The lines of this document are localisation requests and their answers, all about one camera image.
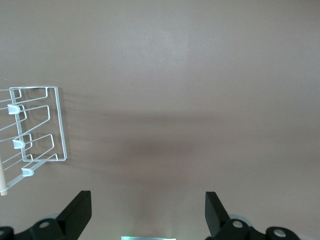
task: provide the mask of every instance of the wire frame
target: wire frame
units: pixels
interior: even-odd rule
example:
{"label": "wire frame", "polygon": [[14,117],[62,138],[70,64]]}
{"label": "wire frame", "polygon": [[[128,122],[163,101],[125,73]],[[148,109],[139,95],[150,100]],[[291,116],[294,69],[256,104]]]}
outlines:
{"label": "wire frame", "polygon": [[[28,96],[28,93],[38,93],[40,96]],[[6,111],[9,116],[14,116],[14,122],[0,128],[0,146],[10,145],[12,142],[12,154],[5,159],[0,158],[0,194],[6,195],[8,189],[25,177],[31,177],[37,168],[44,163],[65,161],[68,158],[66,141],[63,129],[59,90],[56,86],[30,86],[11,87],[0,90],[0,111]],[[33,120],[33,113],[41,111],[40,115],[45,119]],[[55,132],[44,132],[50,123],[58,127],[58,135]],[[5,132],[16,128],[16,133],[6,136]],[[61,153],[55,152],[56,144],[60,145]],[[19,169],[14,174],[8,172]]]}

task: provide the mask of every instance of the white wire rack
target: white wire rack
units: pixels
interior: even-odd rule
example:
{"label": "white wire rack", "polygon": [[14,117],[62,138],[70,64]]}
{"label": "white wire rack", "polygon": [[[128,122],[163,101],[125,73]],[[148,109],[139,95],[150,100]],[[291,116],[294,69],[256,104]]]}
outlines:
{"label": "white wire rack", "polygon": [[0,154],[6,155],[0,158],[0,194],[4,196],[45,162],[65,161],[68,155],[57,87],[2,89],[0,104]]}

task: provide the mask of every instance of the wire shelf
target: wire shelf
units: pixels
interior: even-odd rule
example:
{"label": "wire shelf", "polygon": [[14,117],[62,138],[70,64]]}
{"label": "wire shelf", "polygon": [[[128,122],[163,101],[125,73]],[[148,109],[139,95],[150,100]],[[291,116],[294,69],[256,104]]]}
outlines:
{"label": "wire shelf", "polygon": [[0,155],[5,156],[0,158],[0,194],[4,196],[44,163],[65,161],[68,155],[56,86],[1,89],[0,104]]}

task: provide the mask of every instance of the screw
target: screw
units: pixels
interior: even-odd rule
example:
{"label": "screw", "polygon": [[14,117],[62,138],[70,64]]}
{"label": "screw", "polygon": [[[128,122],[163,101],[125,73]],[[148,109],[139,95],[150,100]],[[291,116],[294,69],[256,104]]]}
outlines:
{"label": "screw", "polygon": [[238,220],[234,221],[234,222],[232,223],[232,225],[233,225],[234,227],[238,228],[238,229],[242,229],[243,226],[244,226],[244,225],[242,224],[242,222],[240,222],[240,221],[238,221]]}
{"label": "screw", "polygon": [[273,233],[280,238],[285,238],[287,236],[286,233],[281,229],[275,229],[273,230]]}
{"label": "screw", "polygon": [[50,222],[44,221],[43,223],[41,223],[41,224],[39,225],[39,228],[43,229],[43,228],[48,227],[49,225],[50,225]]}

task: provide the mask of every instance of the black clamp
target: black clamp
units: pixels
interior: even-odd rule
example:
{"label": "black clamp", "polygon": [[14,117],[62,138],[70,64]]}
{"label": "black clamp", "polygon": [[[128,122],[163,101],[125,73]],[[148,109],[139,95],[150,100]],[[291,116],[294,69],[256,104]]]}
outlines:
{"label": "black clamp", "polygon": [[91,215],[91,192],[81,191],[56,219],[40,220],[18,234],[10,226],[0,227],[0,240],[77,240]]}
{"label": "black clamp", "polygon": [[206,240],[300,240],[283,227],[269,227],[263,234],[240,219],[231,219],[215,192],[205,194],[205,220],[211,234]]}

